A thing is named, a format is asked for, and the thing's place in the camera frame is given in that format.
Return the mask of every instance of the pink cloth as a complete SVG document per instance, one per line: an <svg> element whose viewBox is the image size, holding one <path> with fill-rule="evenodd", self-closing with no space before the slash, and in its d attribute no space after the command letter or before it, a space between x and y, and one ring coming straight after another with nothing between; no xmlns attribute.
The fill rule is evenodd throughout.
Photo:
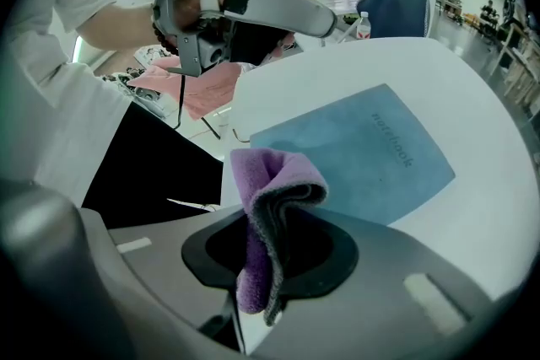
<svg viewBox="0 0 540 360"><path fill-rule="evenodd" d="M178 67L178 56L161 57L152 62L140 77L130 80L134 87L170 94L176 100L180 97L181 75L168 73L167 67ZM236 80L240 76L238 63L220 63L200 77L186 77L184 107L193 120L198 120L211 111L228 104L235 93Z"/></svg>

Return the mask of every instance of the chair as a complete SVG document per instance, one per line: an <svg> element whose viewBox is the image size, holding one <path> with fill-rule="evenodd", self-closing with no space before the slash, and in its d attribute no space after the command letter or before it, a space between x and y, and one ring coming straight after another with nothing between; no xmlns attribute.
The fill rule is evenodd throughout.
<svg viewBox="0 0 540 360"><path fill-rule="evenodd" d="M370 14L371 38L428 35L429 0L359 0L356 10Z"/></svg>

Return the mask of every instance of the purple cloth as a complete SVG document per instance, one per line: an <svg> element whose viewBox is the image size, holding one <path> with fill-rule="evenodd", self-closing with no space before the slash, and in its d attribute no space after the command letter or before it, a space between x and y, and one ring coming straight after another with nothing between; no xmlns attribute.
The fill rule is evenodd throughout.
<svg viewBox="0 0 540 360"><path fill-rule="evenodd" d="M309 207L327 196L327 183L301 153L270 148L241 148L230 162L248 217L246 263L237 281L241 311L256 314L272 325L281 310L279 289L289 258L285 213Z"/></svg>

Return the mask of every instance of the plastic bottle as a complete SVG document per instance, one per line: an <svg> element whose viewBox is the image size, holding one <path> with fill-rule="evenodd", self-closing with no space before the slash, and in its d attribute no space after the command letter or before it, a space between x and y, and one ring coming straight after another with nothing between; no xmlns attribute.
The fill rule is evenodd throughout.
<svg viewBox="0 0 540 360"><path fill-rule="evenodd" d="M360 17L362 18L356 26L356 39L368 40L371 37L371 23L368 19L370 15L362 11Z"/></svg>

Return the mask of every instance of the blue notebook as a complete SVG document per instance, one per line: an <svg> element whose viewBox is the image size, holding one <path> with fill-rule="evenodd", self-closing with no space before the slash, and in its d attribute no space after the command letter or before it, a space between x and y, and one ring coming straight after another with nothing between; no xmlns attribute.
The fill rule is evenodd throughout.
<svg viewBox="0 0 540 360"><path fill-rule="evenodd" d="M386 84L258 132L251 146L305 154L330 188L321 207L384 225L455 177L437 144Z"/></svg>

